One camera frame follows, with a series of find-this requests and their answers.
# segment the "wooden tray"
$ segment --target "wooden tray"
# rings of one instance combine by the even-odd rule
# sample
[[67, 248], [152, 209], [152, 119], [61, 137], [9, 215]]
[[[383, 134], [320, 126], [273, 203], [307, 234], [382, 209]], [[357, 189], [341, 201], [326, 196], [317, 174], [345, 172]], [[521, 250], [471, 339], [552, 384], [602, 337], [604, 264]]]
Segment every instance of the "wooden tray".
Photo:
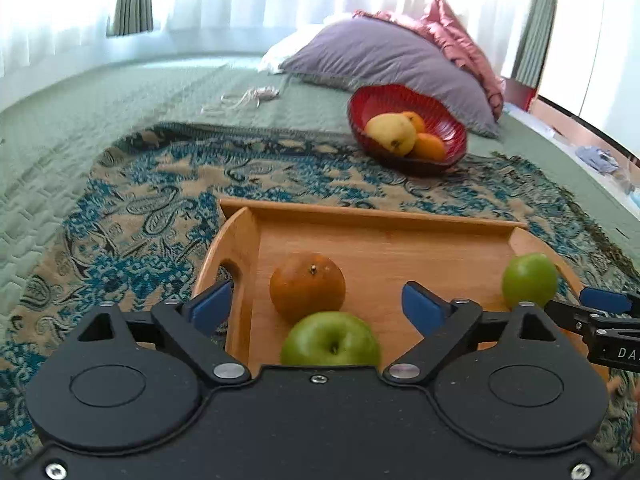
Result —
[[[342, 310], [368, 322], [382, 347], [382, 367], [422, 336], [402, 314], [402, 286], [415, 280], [444, 300], [470, 298], [506, 310], [502, 272], [517, 254], [542, 252], [577, 294], [582, 283], [526, 224], [421, 213], [221, 199], [227, 222], [209, 248], [193, 295], [211, 286], [223, 265], [234, 278], [226, 351], [255, 376], [278, 364], [290, 325], [269, 295], [274, 269], [289, 253], [314, 251], [342, 270]], [[581, 338], [569, 334], [581, 353]], [[608, 370], [598, 367], [603, 377]]]

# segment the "paisley blanket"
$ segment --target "paisley blanket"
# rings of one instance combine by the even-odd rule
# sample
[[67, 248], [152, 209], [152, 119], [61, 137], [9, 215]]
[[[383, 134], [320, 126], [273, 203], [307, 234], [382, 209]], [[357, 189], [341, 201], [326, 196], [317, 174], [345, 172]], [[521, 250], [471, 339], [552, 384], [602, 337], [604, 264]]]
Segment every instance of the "paisley blanket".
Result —
[[[224, 221], [223, 195], [524, 221], [585, 284], [640, 286], [631, 262], [571, 194], [521, 158], [469, 155], [444, 176], [416, 180], [381, 168], [342, 133], [158, 124], [99, 157], [12, 311], [0, 342], [2, 462], [15, 464], [39, 445], [24, 388], [92, 306], [111, 300], [140, 310], [190, 296]], [[596, 445], [622, 464], [634, 460], [633, 377], [613, 373], [623, 383]]]

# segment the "silver bolt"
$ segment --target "silver bolt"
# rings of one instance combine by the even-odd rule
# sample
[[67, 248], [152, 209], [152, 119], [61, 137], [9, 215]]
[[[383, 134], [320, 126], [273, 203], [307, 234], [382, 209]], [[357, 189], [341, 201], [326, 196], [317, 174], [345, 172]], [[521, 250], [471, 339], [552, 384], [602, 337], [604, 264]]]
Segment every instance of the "silver bolt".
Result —
[[244, 374], [244, 367], [238, 363], [222, 363], [213, 368], [213, 374], [220, 379], [237, 379]]
[[591, 476], [591, 466], [589, 464], [578, 464], [571, 469], [571, 480], [586, 480]]
[[396, 379], [415, 379], [420, 375], [420, 368], [411, 363], [398, 363], [389, 367], [389, 375]]
[[312, 375], [310, 380], [313, 384], [326, 384], [329, 381], [326, 375]]
[[51, 478], [51, 480], [64, 480], [66, 478], [65, 467], [56, 462], [47, 464], [46, 468], [44, 468], [44, 473]]

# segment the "white pillow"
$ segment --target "white pillow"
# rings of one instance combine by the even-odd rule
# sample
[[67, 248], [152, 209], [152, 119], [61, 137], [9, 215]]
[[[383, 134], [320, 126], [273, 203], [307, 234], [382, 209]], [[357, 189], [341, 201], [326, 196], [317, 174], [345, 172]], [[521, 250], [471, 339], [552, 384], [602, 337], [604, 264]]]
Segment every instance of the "white pillow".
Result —
[[353, 18], [353, 12], [337, 12], [331, 16], [327, 16], [322, 20], [324, 26], [331, 25], [332, 23], [341, 22], [342, 20], [350, 20]]
[[284, 40], [273, 45], [267, 53], [262, 56], [258, 70], [267, 71], [272, 74], [280, 73], [280, 64], [297, 53], [306, 46], [316, 34], [324, 28], [324, 25], [304, 25], [296, 32], [287, 36]]

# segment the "red bowl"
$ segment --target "red bowl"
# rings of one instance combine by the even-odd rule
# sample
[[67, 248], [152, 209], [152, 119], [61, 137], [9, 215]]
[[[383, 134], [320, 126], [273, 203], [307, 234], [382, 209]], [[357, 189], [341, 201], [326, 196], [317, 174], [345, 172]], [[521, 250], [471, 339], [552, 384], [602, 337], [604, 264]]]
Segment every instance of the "red bowl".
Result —
[[[445, 144], [447, 158], [442, 162], [398, 156], [367, 137], [364, 127], [370, 118], [390, 112], [416, 112], [427, 127]], [[402, 173], [431, 176], [442, 173], [466, 154], [466, 130], [447, 111], [444, 105], [426, 95], [418, 94], [402, 85], [363, 86], [349, 100], [349, 124], [359, 145], [367, 155], [380, 164]]]

